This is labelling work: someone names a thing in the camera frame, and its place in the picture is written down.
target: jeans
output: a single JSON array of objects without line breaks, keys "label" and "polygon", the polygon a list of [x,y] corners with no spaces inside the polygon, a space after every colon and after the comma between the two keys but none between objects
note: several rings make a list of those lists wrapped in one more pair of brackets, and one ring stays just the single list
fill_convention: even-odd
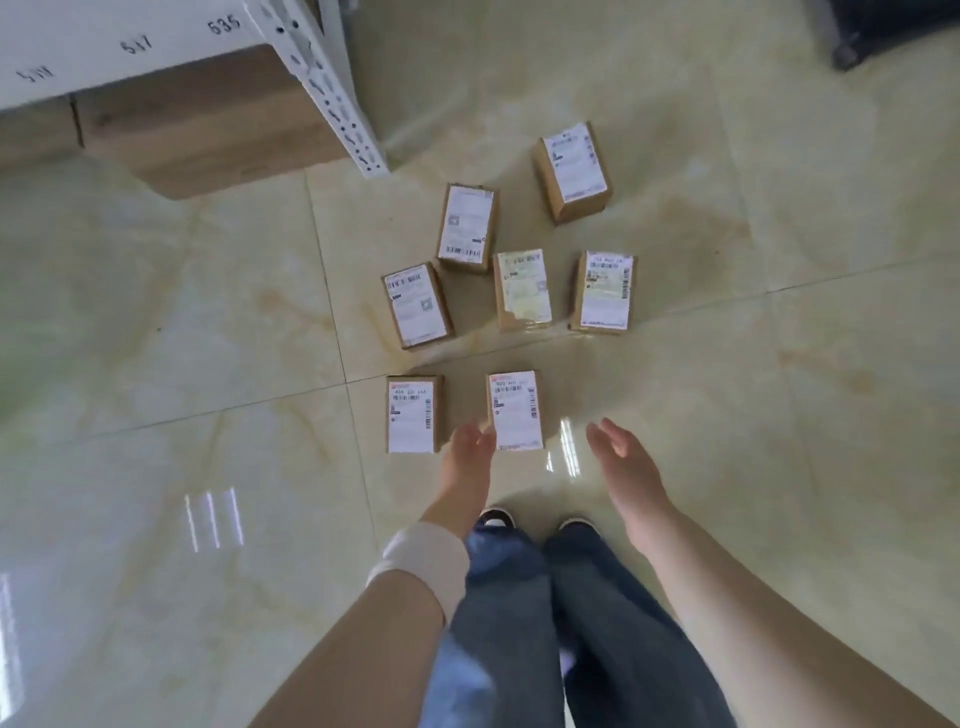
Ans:
[{"label": "jeans", "polygon": [[468,536],[467,596],[441,641],[424,728],[734,728],[684,631],[590,527],[541,550],[519,529]]}]

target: white sticker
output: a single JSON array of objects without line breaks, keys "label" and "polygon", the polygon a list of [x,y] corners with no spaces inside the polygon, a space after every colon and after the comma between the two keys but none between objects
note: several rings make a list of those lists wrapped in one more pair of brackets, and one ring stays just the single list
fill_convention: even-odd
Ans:
[{"label": "white sticker", "polygon": [[542,449],[540,397],[533,372],[490,375],[497,449]]},{"label": "white sticker", "polygon": [[607,190],[607,181],[586,124],[577,124],[556,136],[548,136],[543,143],[565,203]]},{"label": "white sticker", "polygon": [[439,257],[465,263],[482,263],[492,211],[493,193],[490,190],[456,185],[450,187]]},{"label": "white sticker", "polygon": [[521,321],[548,324],[553,321],[550,291],[546,284],[543,251],[499,253],[503,307]]},{"label": "white sticker", "polygon": [[632,255],[587,253],[580,326],[626,330],[633,274]]},{"label": "white sticker", "polygon": [[385,282],[403,346],[414,347],[446,336],[440,302],[425,265],[394,273],[387,276]]},{"label": "white sticker", "polygon": [[387,404],[388,452],[434,451],[434,396],[432,381],[390,382]]}]

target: forearm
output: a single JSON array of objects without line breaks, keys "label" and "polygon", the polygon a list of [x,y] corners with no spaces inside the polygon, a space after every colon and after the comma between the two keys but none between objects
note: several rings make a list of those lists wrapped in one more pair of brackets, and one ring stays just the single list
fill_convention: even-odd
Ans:
[{"label": "forearm", "polygon": [[835,639],[700,526],[670,514],[635,545],[747,726],[947,728],[948,720]]},{"label": "forearm", "polygon": [[251,728],[416,726],[443,629],[444,612],[422,581],[380,574]]}]

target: left hand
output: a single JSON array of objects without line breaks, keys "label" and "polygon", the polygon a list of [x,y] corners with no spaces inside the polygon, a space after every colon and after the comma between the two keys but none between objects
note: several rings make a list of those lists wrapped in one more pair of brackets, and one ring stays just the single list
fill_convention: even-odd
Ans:
[{"label": "left hand", "polygon": [[420,520],[466,538],[487,505],[495,451],[492,425],[483,432],[473,423],[457,427],[444,451],[437,495]]}]

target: white wristband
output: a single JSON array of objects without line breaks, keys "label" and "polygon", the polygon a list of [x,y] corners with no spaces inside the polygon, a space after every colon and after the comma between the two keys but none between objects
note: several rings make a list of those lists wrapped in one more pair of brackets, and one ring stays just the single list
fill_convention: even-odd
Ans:
[{"label": "white wristband", "polygon": [[383,559],[367,577],[367,586],[384,571],[413,574],[440,602],[446,624],[467,593],[470,557],[464,542],[434,523],[414,523],[397,533],[383,551]]}]

